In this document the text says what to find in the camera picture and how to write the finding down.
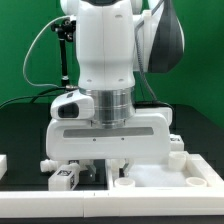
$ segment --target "silver flange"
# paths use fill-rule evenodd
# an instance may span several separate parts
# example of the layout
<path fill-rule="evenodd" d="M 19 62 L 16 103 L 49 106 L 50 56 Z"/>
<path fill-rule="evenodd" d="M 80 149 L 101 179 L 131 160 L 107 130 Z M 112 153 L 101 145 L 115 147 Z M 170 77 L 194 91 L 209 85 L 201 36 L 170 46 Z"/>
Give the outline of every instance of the silver flange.
<path fill-rule="evenodd" d="M 134 115 L 134 87 L 122 90 L 80 89 L 79 91 L 94 99 L 93 126 L 95 128 L 120 128 L 124 125 L 125 119 Z"/>

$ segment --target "green backdrop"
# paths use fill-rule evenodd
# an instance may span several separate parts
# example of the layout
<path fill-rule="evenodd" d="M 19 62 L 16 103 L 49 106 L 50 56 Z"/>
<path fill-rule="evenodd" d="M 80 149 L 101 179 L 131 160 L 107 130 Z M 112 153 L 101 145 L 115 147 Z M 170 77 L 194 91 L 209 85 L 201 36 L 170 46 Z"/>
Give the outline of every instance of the green backdrop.
<path fill-rule="evenodd" d="M 224 127 L 224 1 L 173 2 L 185 33 L 184 58 L 167 75 L 149 74 L 148 80 L 159 100 L 191 105 Z M 1 1 L 0 102 L 43 90 L 24 81 L 24 57 L 42 27 L 62 15 L 59 0 Z M 69 54 L 73 55 L 72 45 Z M 69 74 L 74 83 L 78 73 L 77 64 L 70 57 Z M 58 40 L 50 30 L 33 52 L 28 74 L 36 83 L 60 84 Z M 138 85 L 137 99 L 142 99 Z"/>

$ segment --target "black table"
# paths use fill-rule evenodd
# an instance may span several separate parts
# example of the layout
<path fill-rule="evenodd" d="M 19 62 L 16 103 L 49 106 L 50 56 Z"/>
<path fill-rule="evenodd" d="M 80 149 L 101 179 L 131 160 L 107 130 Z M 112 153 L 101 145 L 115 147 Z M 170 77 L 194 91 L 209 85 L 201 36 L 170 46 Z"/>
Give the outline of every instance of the black table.
<path fill-rule="evenodd" d="M 201 154 L 224 178 L 224 130 L 195 109 L 174 105 L 172 134 L 181 135 L 185 150 Z M 46 130 L 51 120 L 49 104 L 11 104 L 0 110 L 0 154 L 7 155 L 8 171 L 0 191 L 47 190 L 49 173 L 40 172 L 45 152 Z M 106 189 L 105 179 L 80 189 Z M 224 223 L 223 216 L 126 217 L 66 219 L 0 219 L 0 223 Z"/>

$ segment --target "white block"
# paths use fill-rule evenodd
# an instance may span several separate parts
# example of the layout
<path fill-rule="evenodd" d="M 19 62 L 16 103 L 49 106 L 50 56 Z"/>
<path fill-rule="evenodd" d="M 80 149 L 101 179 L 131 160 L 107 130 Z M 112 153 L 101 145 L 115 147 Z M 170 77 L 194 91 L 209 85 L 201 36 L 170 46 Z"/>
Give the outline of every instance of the white block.
<path fill-rule="evenodd" d="M 170 135 L 171 151 L 184 151 L 184 142 L 180 135 Z"/>
<path fill-rule="evenodd" d="M 83 217 L 83 191 L 0 192 L 1 218 Z"/>
<path fill-rule="evenodd" d="M 72 191 L 79 182 L 79 171 L 77 163 L 60 166 L 48 179 L 49 191 Z"/>
<path fill-rule="evenodd" d="M 6 155 L 0 155 L 0 180 L 7 171 L 7 158 Z"/>
<path fill-rule="evenodd" d="M 119 210 L 119 197 L 116 192 L 84 192 L 84 217 L 119 216 Z"/>

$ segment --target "white plastic part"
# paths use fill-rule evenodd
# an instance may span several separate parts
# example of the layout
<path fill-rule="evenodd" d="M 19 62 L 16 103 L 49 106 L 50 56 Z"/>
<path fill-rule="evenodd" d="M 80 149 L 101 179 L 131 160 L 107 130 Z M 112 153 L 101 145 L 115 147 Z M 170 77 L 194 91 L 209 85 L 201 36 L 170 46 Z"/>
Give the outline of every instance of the white plastic part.
<path fill-rule="evenodd" d="M 183 171 L 186 168 L 187 156 L 184 153 L 169 154 L 168 166 L 170 170 Z"/>
<path fill-rule="evenodd" d="M 51 116 L 55 119 L 62 119 L 59 116 L 59 108 L 68 104 L 75 103 L 78 106 L 78 117 L 73 119 L 91 119 L 94 116 L 94 101 L 90 96 L 83 95 L 79 90 L 75 90 L 58 96 L 51 105 Z"/>
<path fill-rule="evenodd" d="M 72 191 L 79 183 L 80 166 L 77 163 L 62 165 L 49 178 L 49 191 Z"/>
<path fill-rule="evenodd" d="M 114 181 L 114 186 L 116 188 L 135 187 L 135 181 L 131 178 L 122 177 Z"/>
<path fill-rule="evenodd" d="M 153 2 L 152 3 L 153 6 L 156 5 L 155 0 L 152 0 L 152 2 Z M 141 47 L 142 57 L 143 57 L 144 72 L 148 71 L 149 57 L 151 55 L 153 42 L 155 39 L 160 18 L 163 13 L 163 9 L 164 9 L 164 5 L 162 4 L 153 16 L 151 15 L 151 10 L 144 10 L 141 17 L 138 17 L 138 16 L 133 17 L 133 22 L 135 26 L 139 24 L 142 20 L 144 20 L 144 25 L 139 29 L 139 32 L 138 32 L 138 37 L 139 37 L 139 42 L 140 42 L 140 47 Z M 136 50 L 134 54 L 133 69 L 134 71 L 139 71 Z"/>
<path fill-rule="evenodd" d="M 199 177 L 188 177 L 186 185 L 187 187 L 207 187 L 207 181 Z"/>
<path fill-rule="evenodd" d="M 65 15 L 77 15 L 79 0 L 60 0 L 61 8 Z"/>
<path fill-rule="evenodd" d="M 116 130 L 97 130 L 86 120 L 53 119 L 47 130 L 47 155 L 52 160 L 147 157 L 161 161 L 168 159 L 169 135 L 166 118 L 150 114 L 148 109 L 145 113 L 136 110 L 125 126 Z"/>
<path fill-rule="evenodd" d="M 80 88 L 120 90 L 135 85 L 132 17 L 129 0 L 107 7 L 80 1 L 76 29 Z"/>
<path fill-rule="evenodd" d="M 149 8 L 154 9 L 158 5 L 159 1 L 160 0 L 148 0 Z"/>
<path fill-rule="evenodd" d="M 6 155 L 0 155 L 0 180 L 7 171 L 7 157 Z"/>
<path fill-rule="evenodd" d="M 68 161 L 53 161 L 49 159 L 45 159 L 40 162 L 40 170 L 41 172 L 51 172 L 56 171 L 61 165 L 67 165 Z"/>
<path fill-rule="evenodd" d="M 137 112 L 138 114 L 161 114 L 166 119 L 168 126 L 171 125 L 173 120 L 173 111 L 169 107 L 138 109 Z"/>
<path fill-rule="evenodd" d="M 142 9 L 143 0 L 131 0 L 132 12 L 134 15 L 138 15 Z"/>
<path fill-rule="evenodd" d="M 184 151 L 184 142 L 180 135 L 170 135 L 171 151 Z"/>

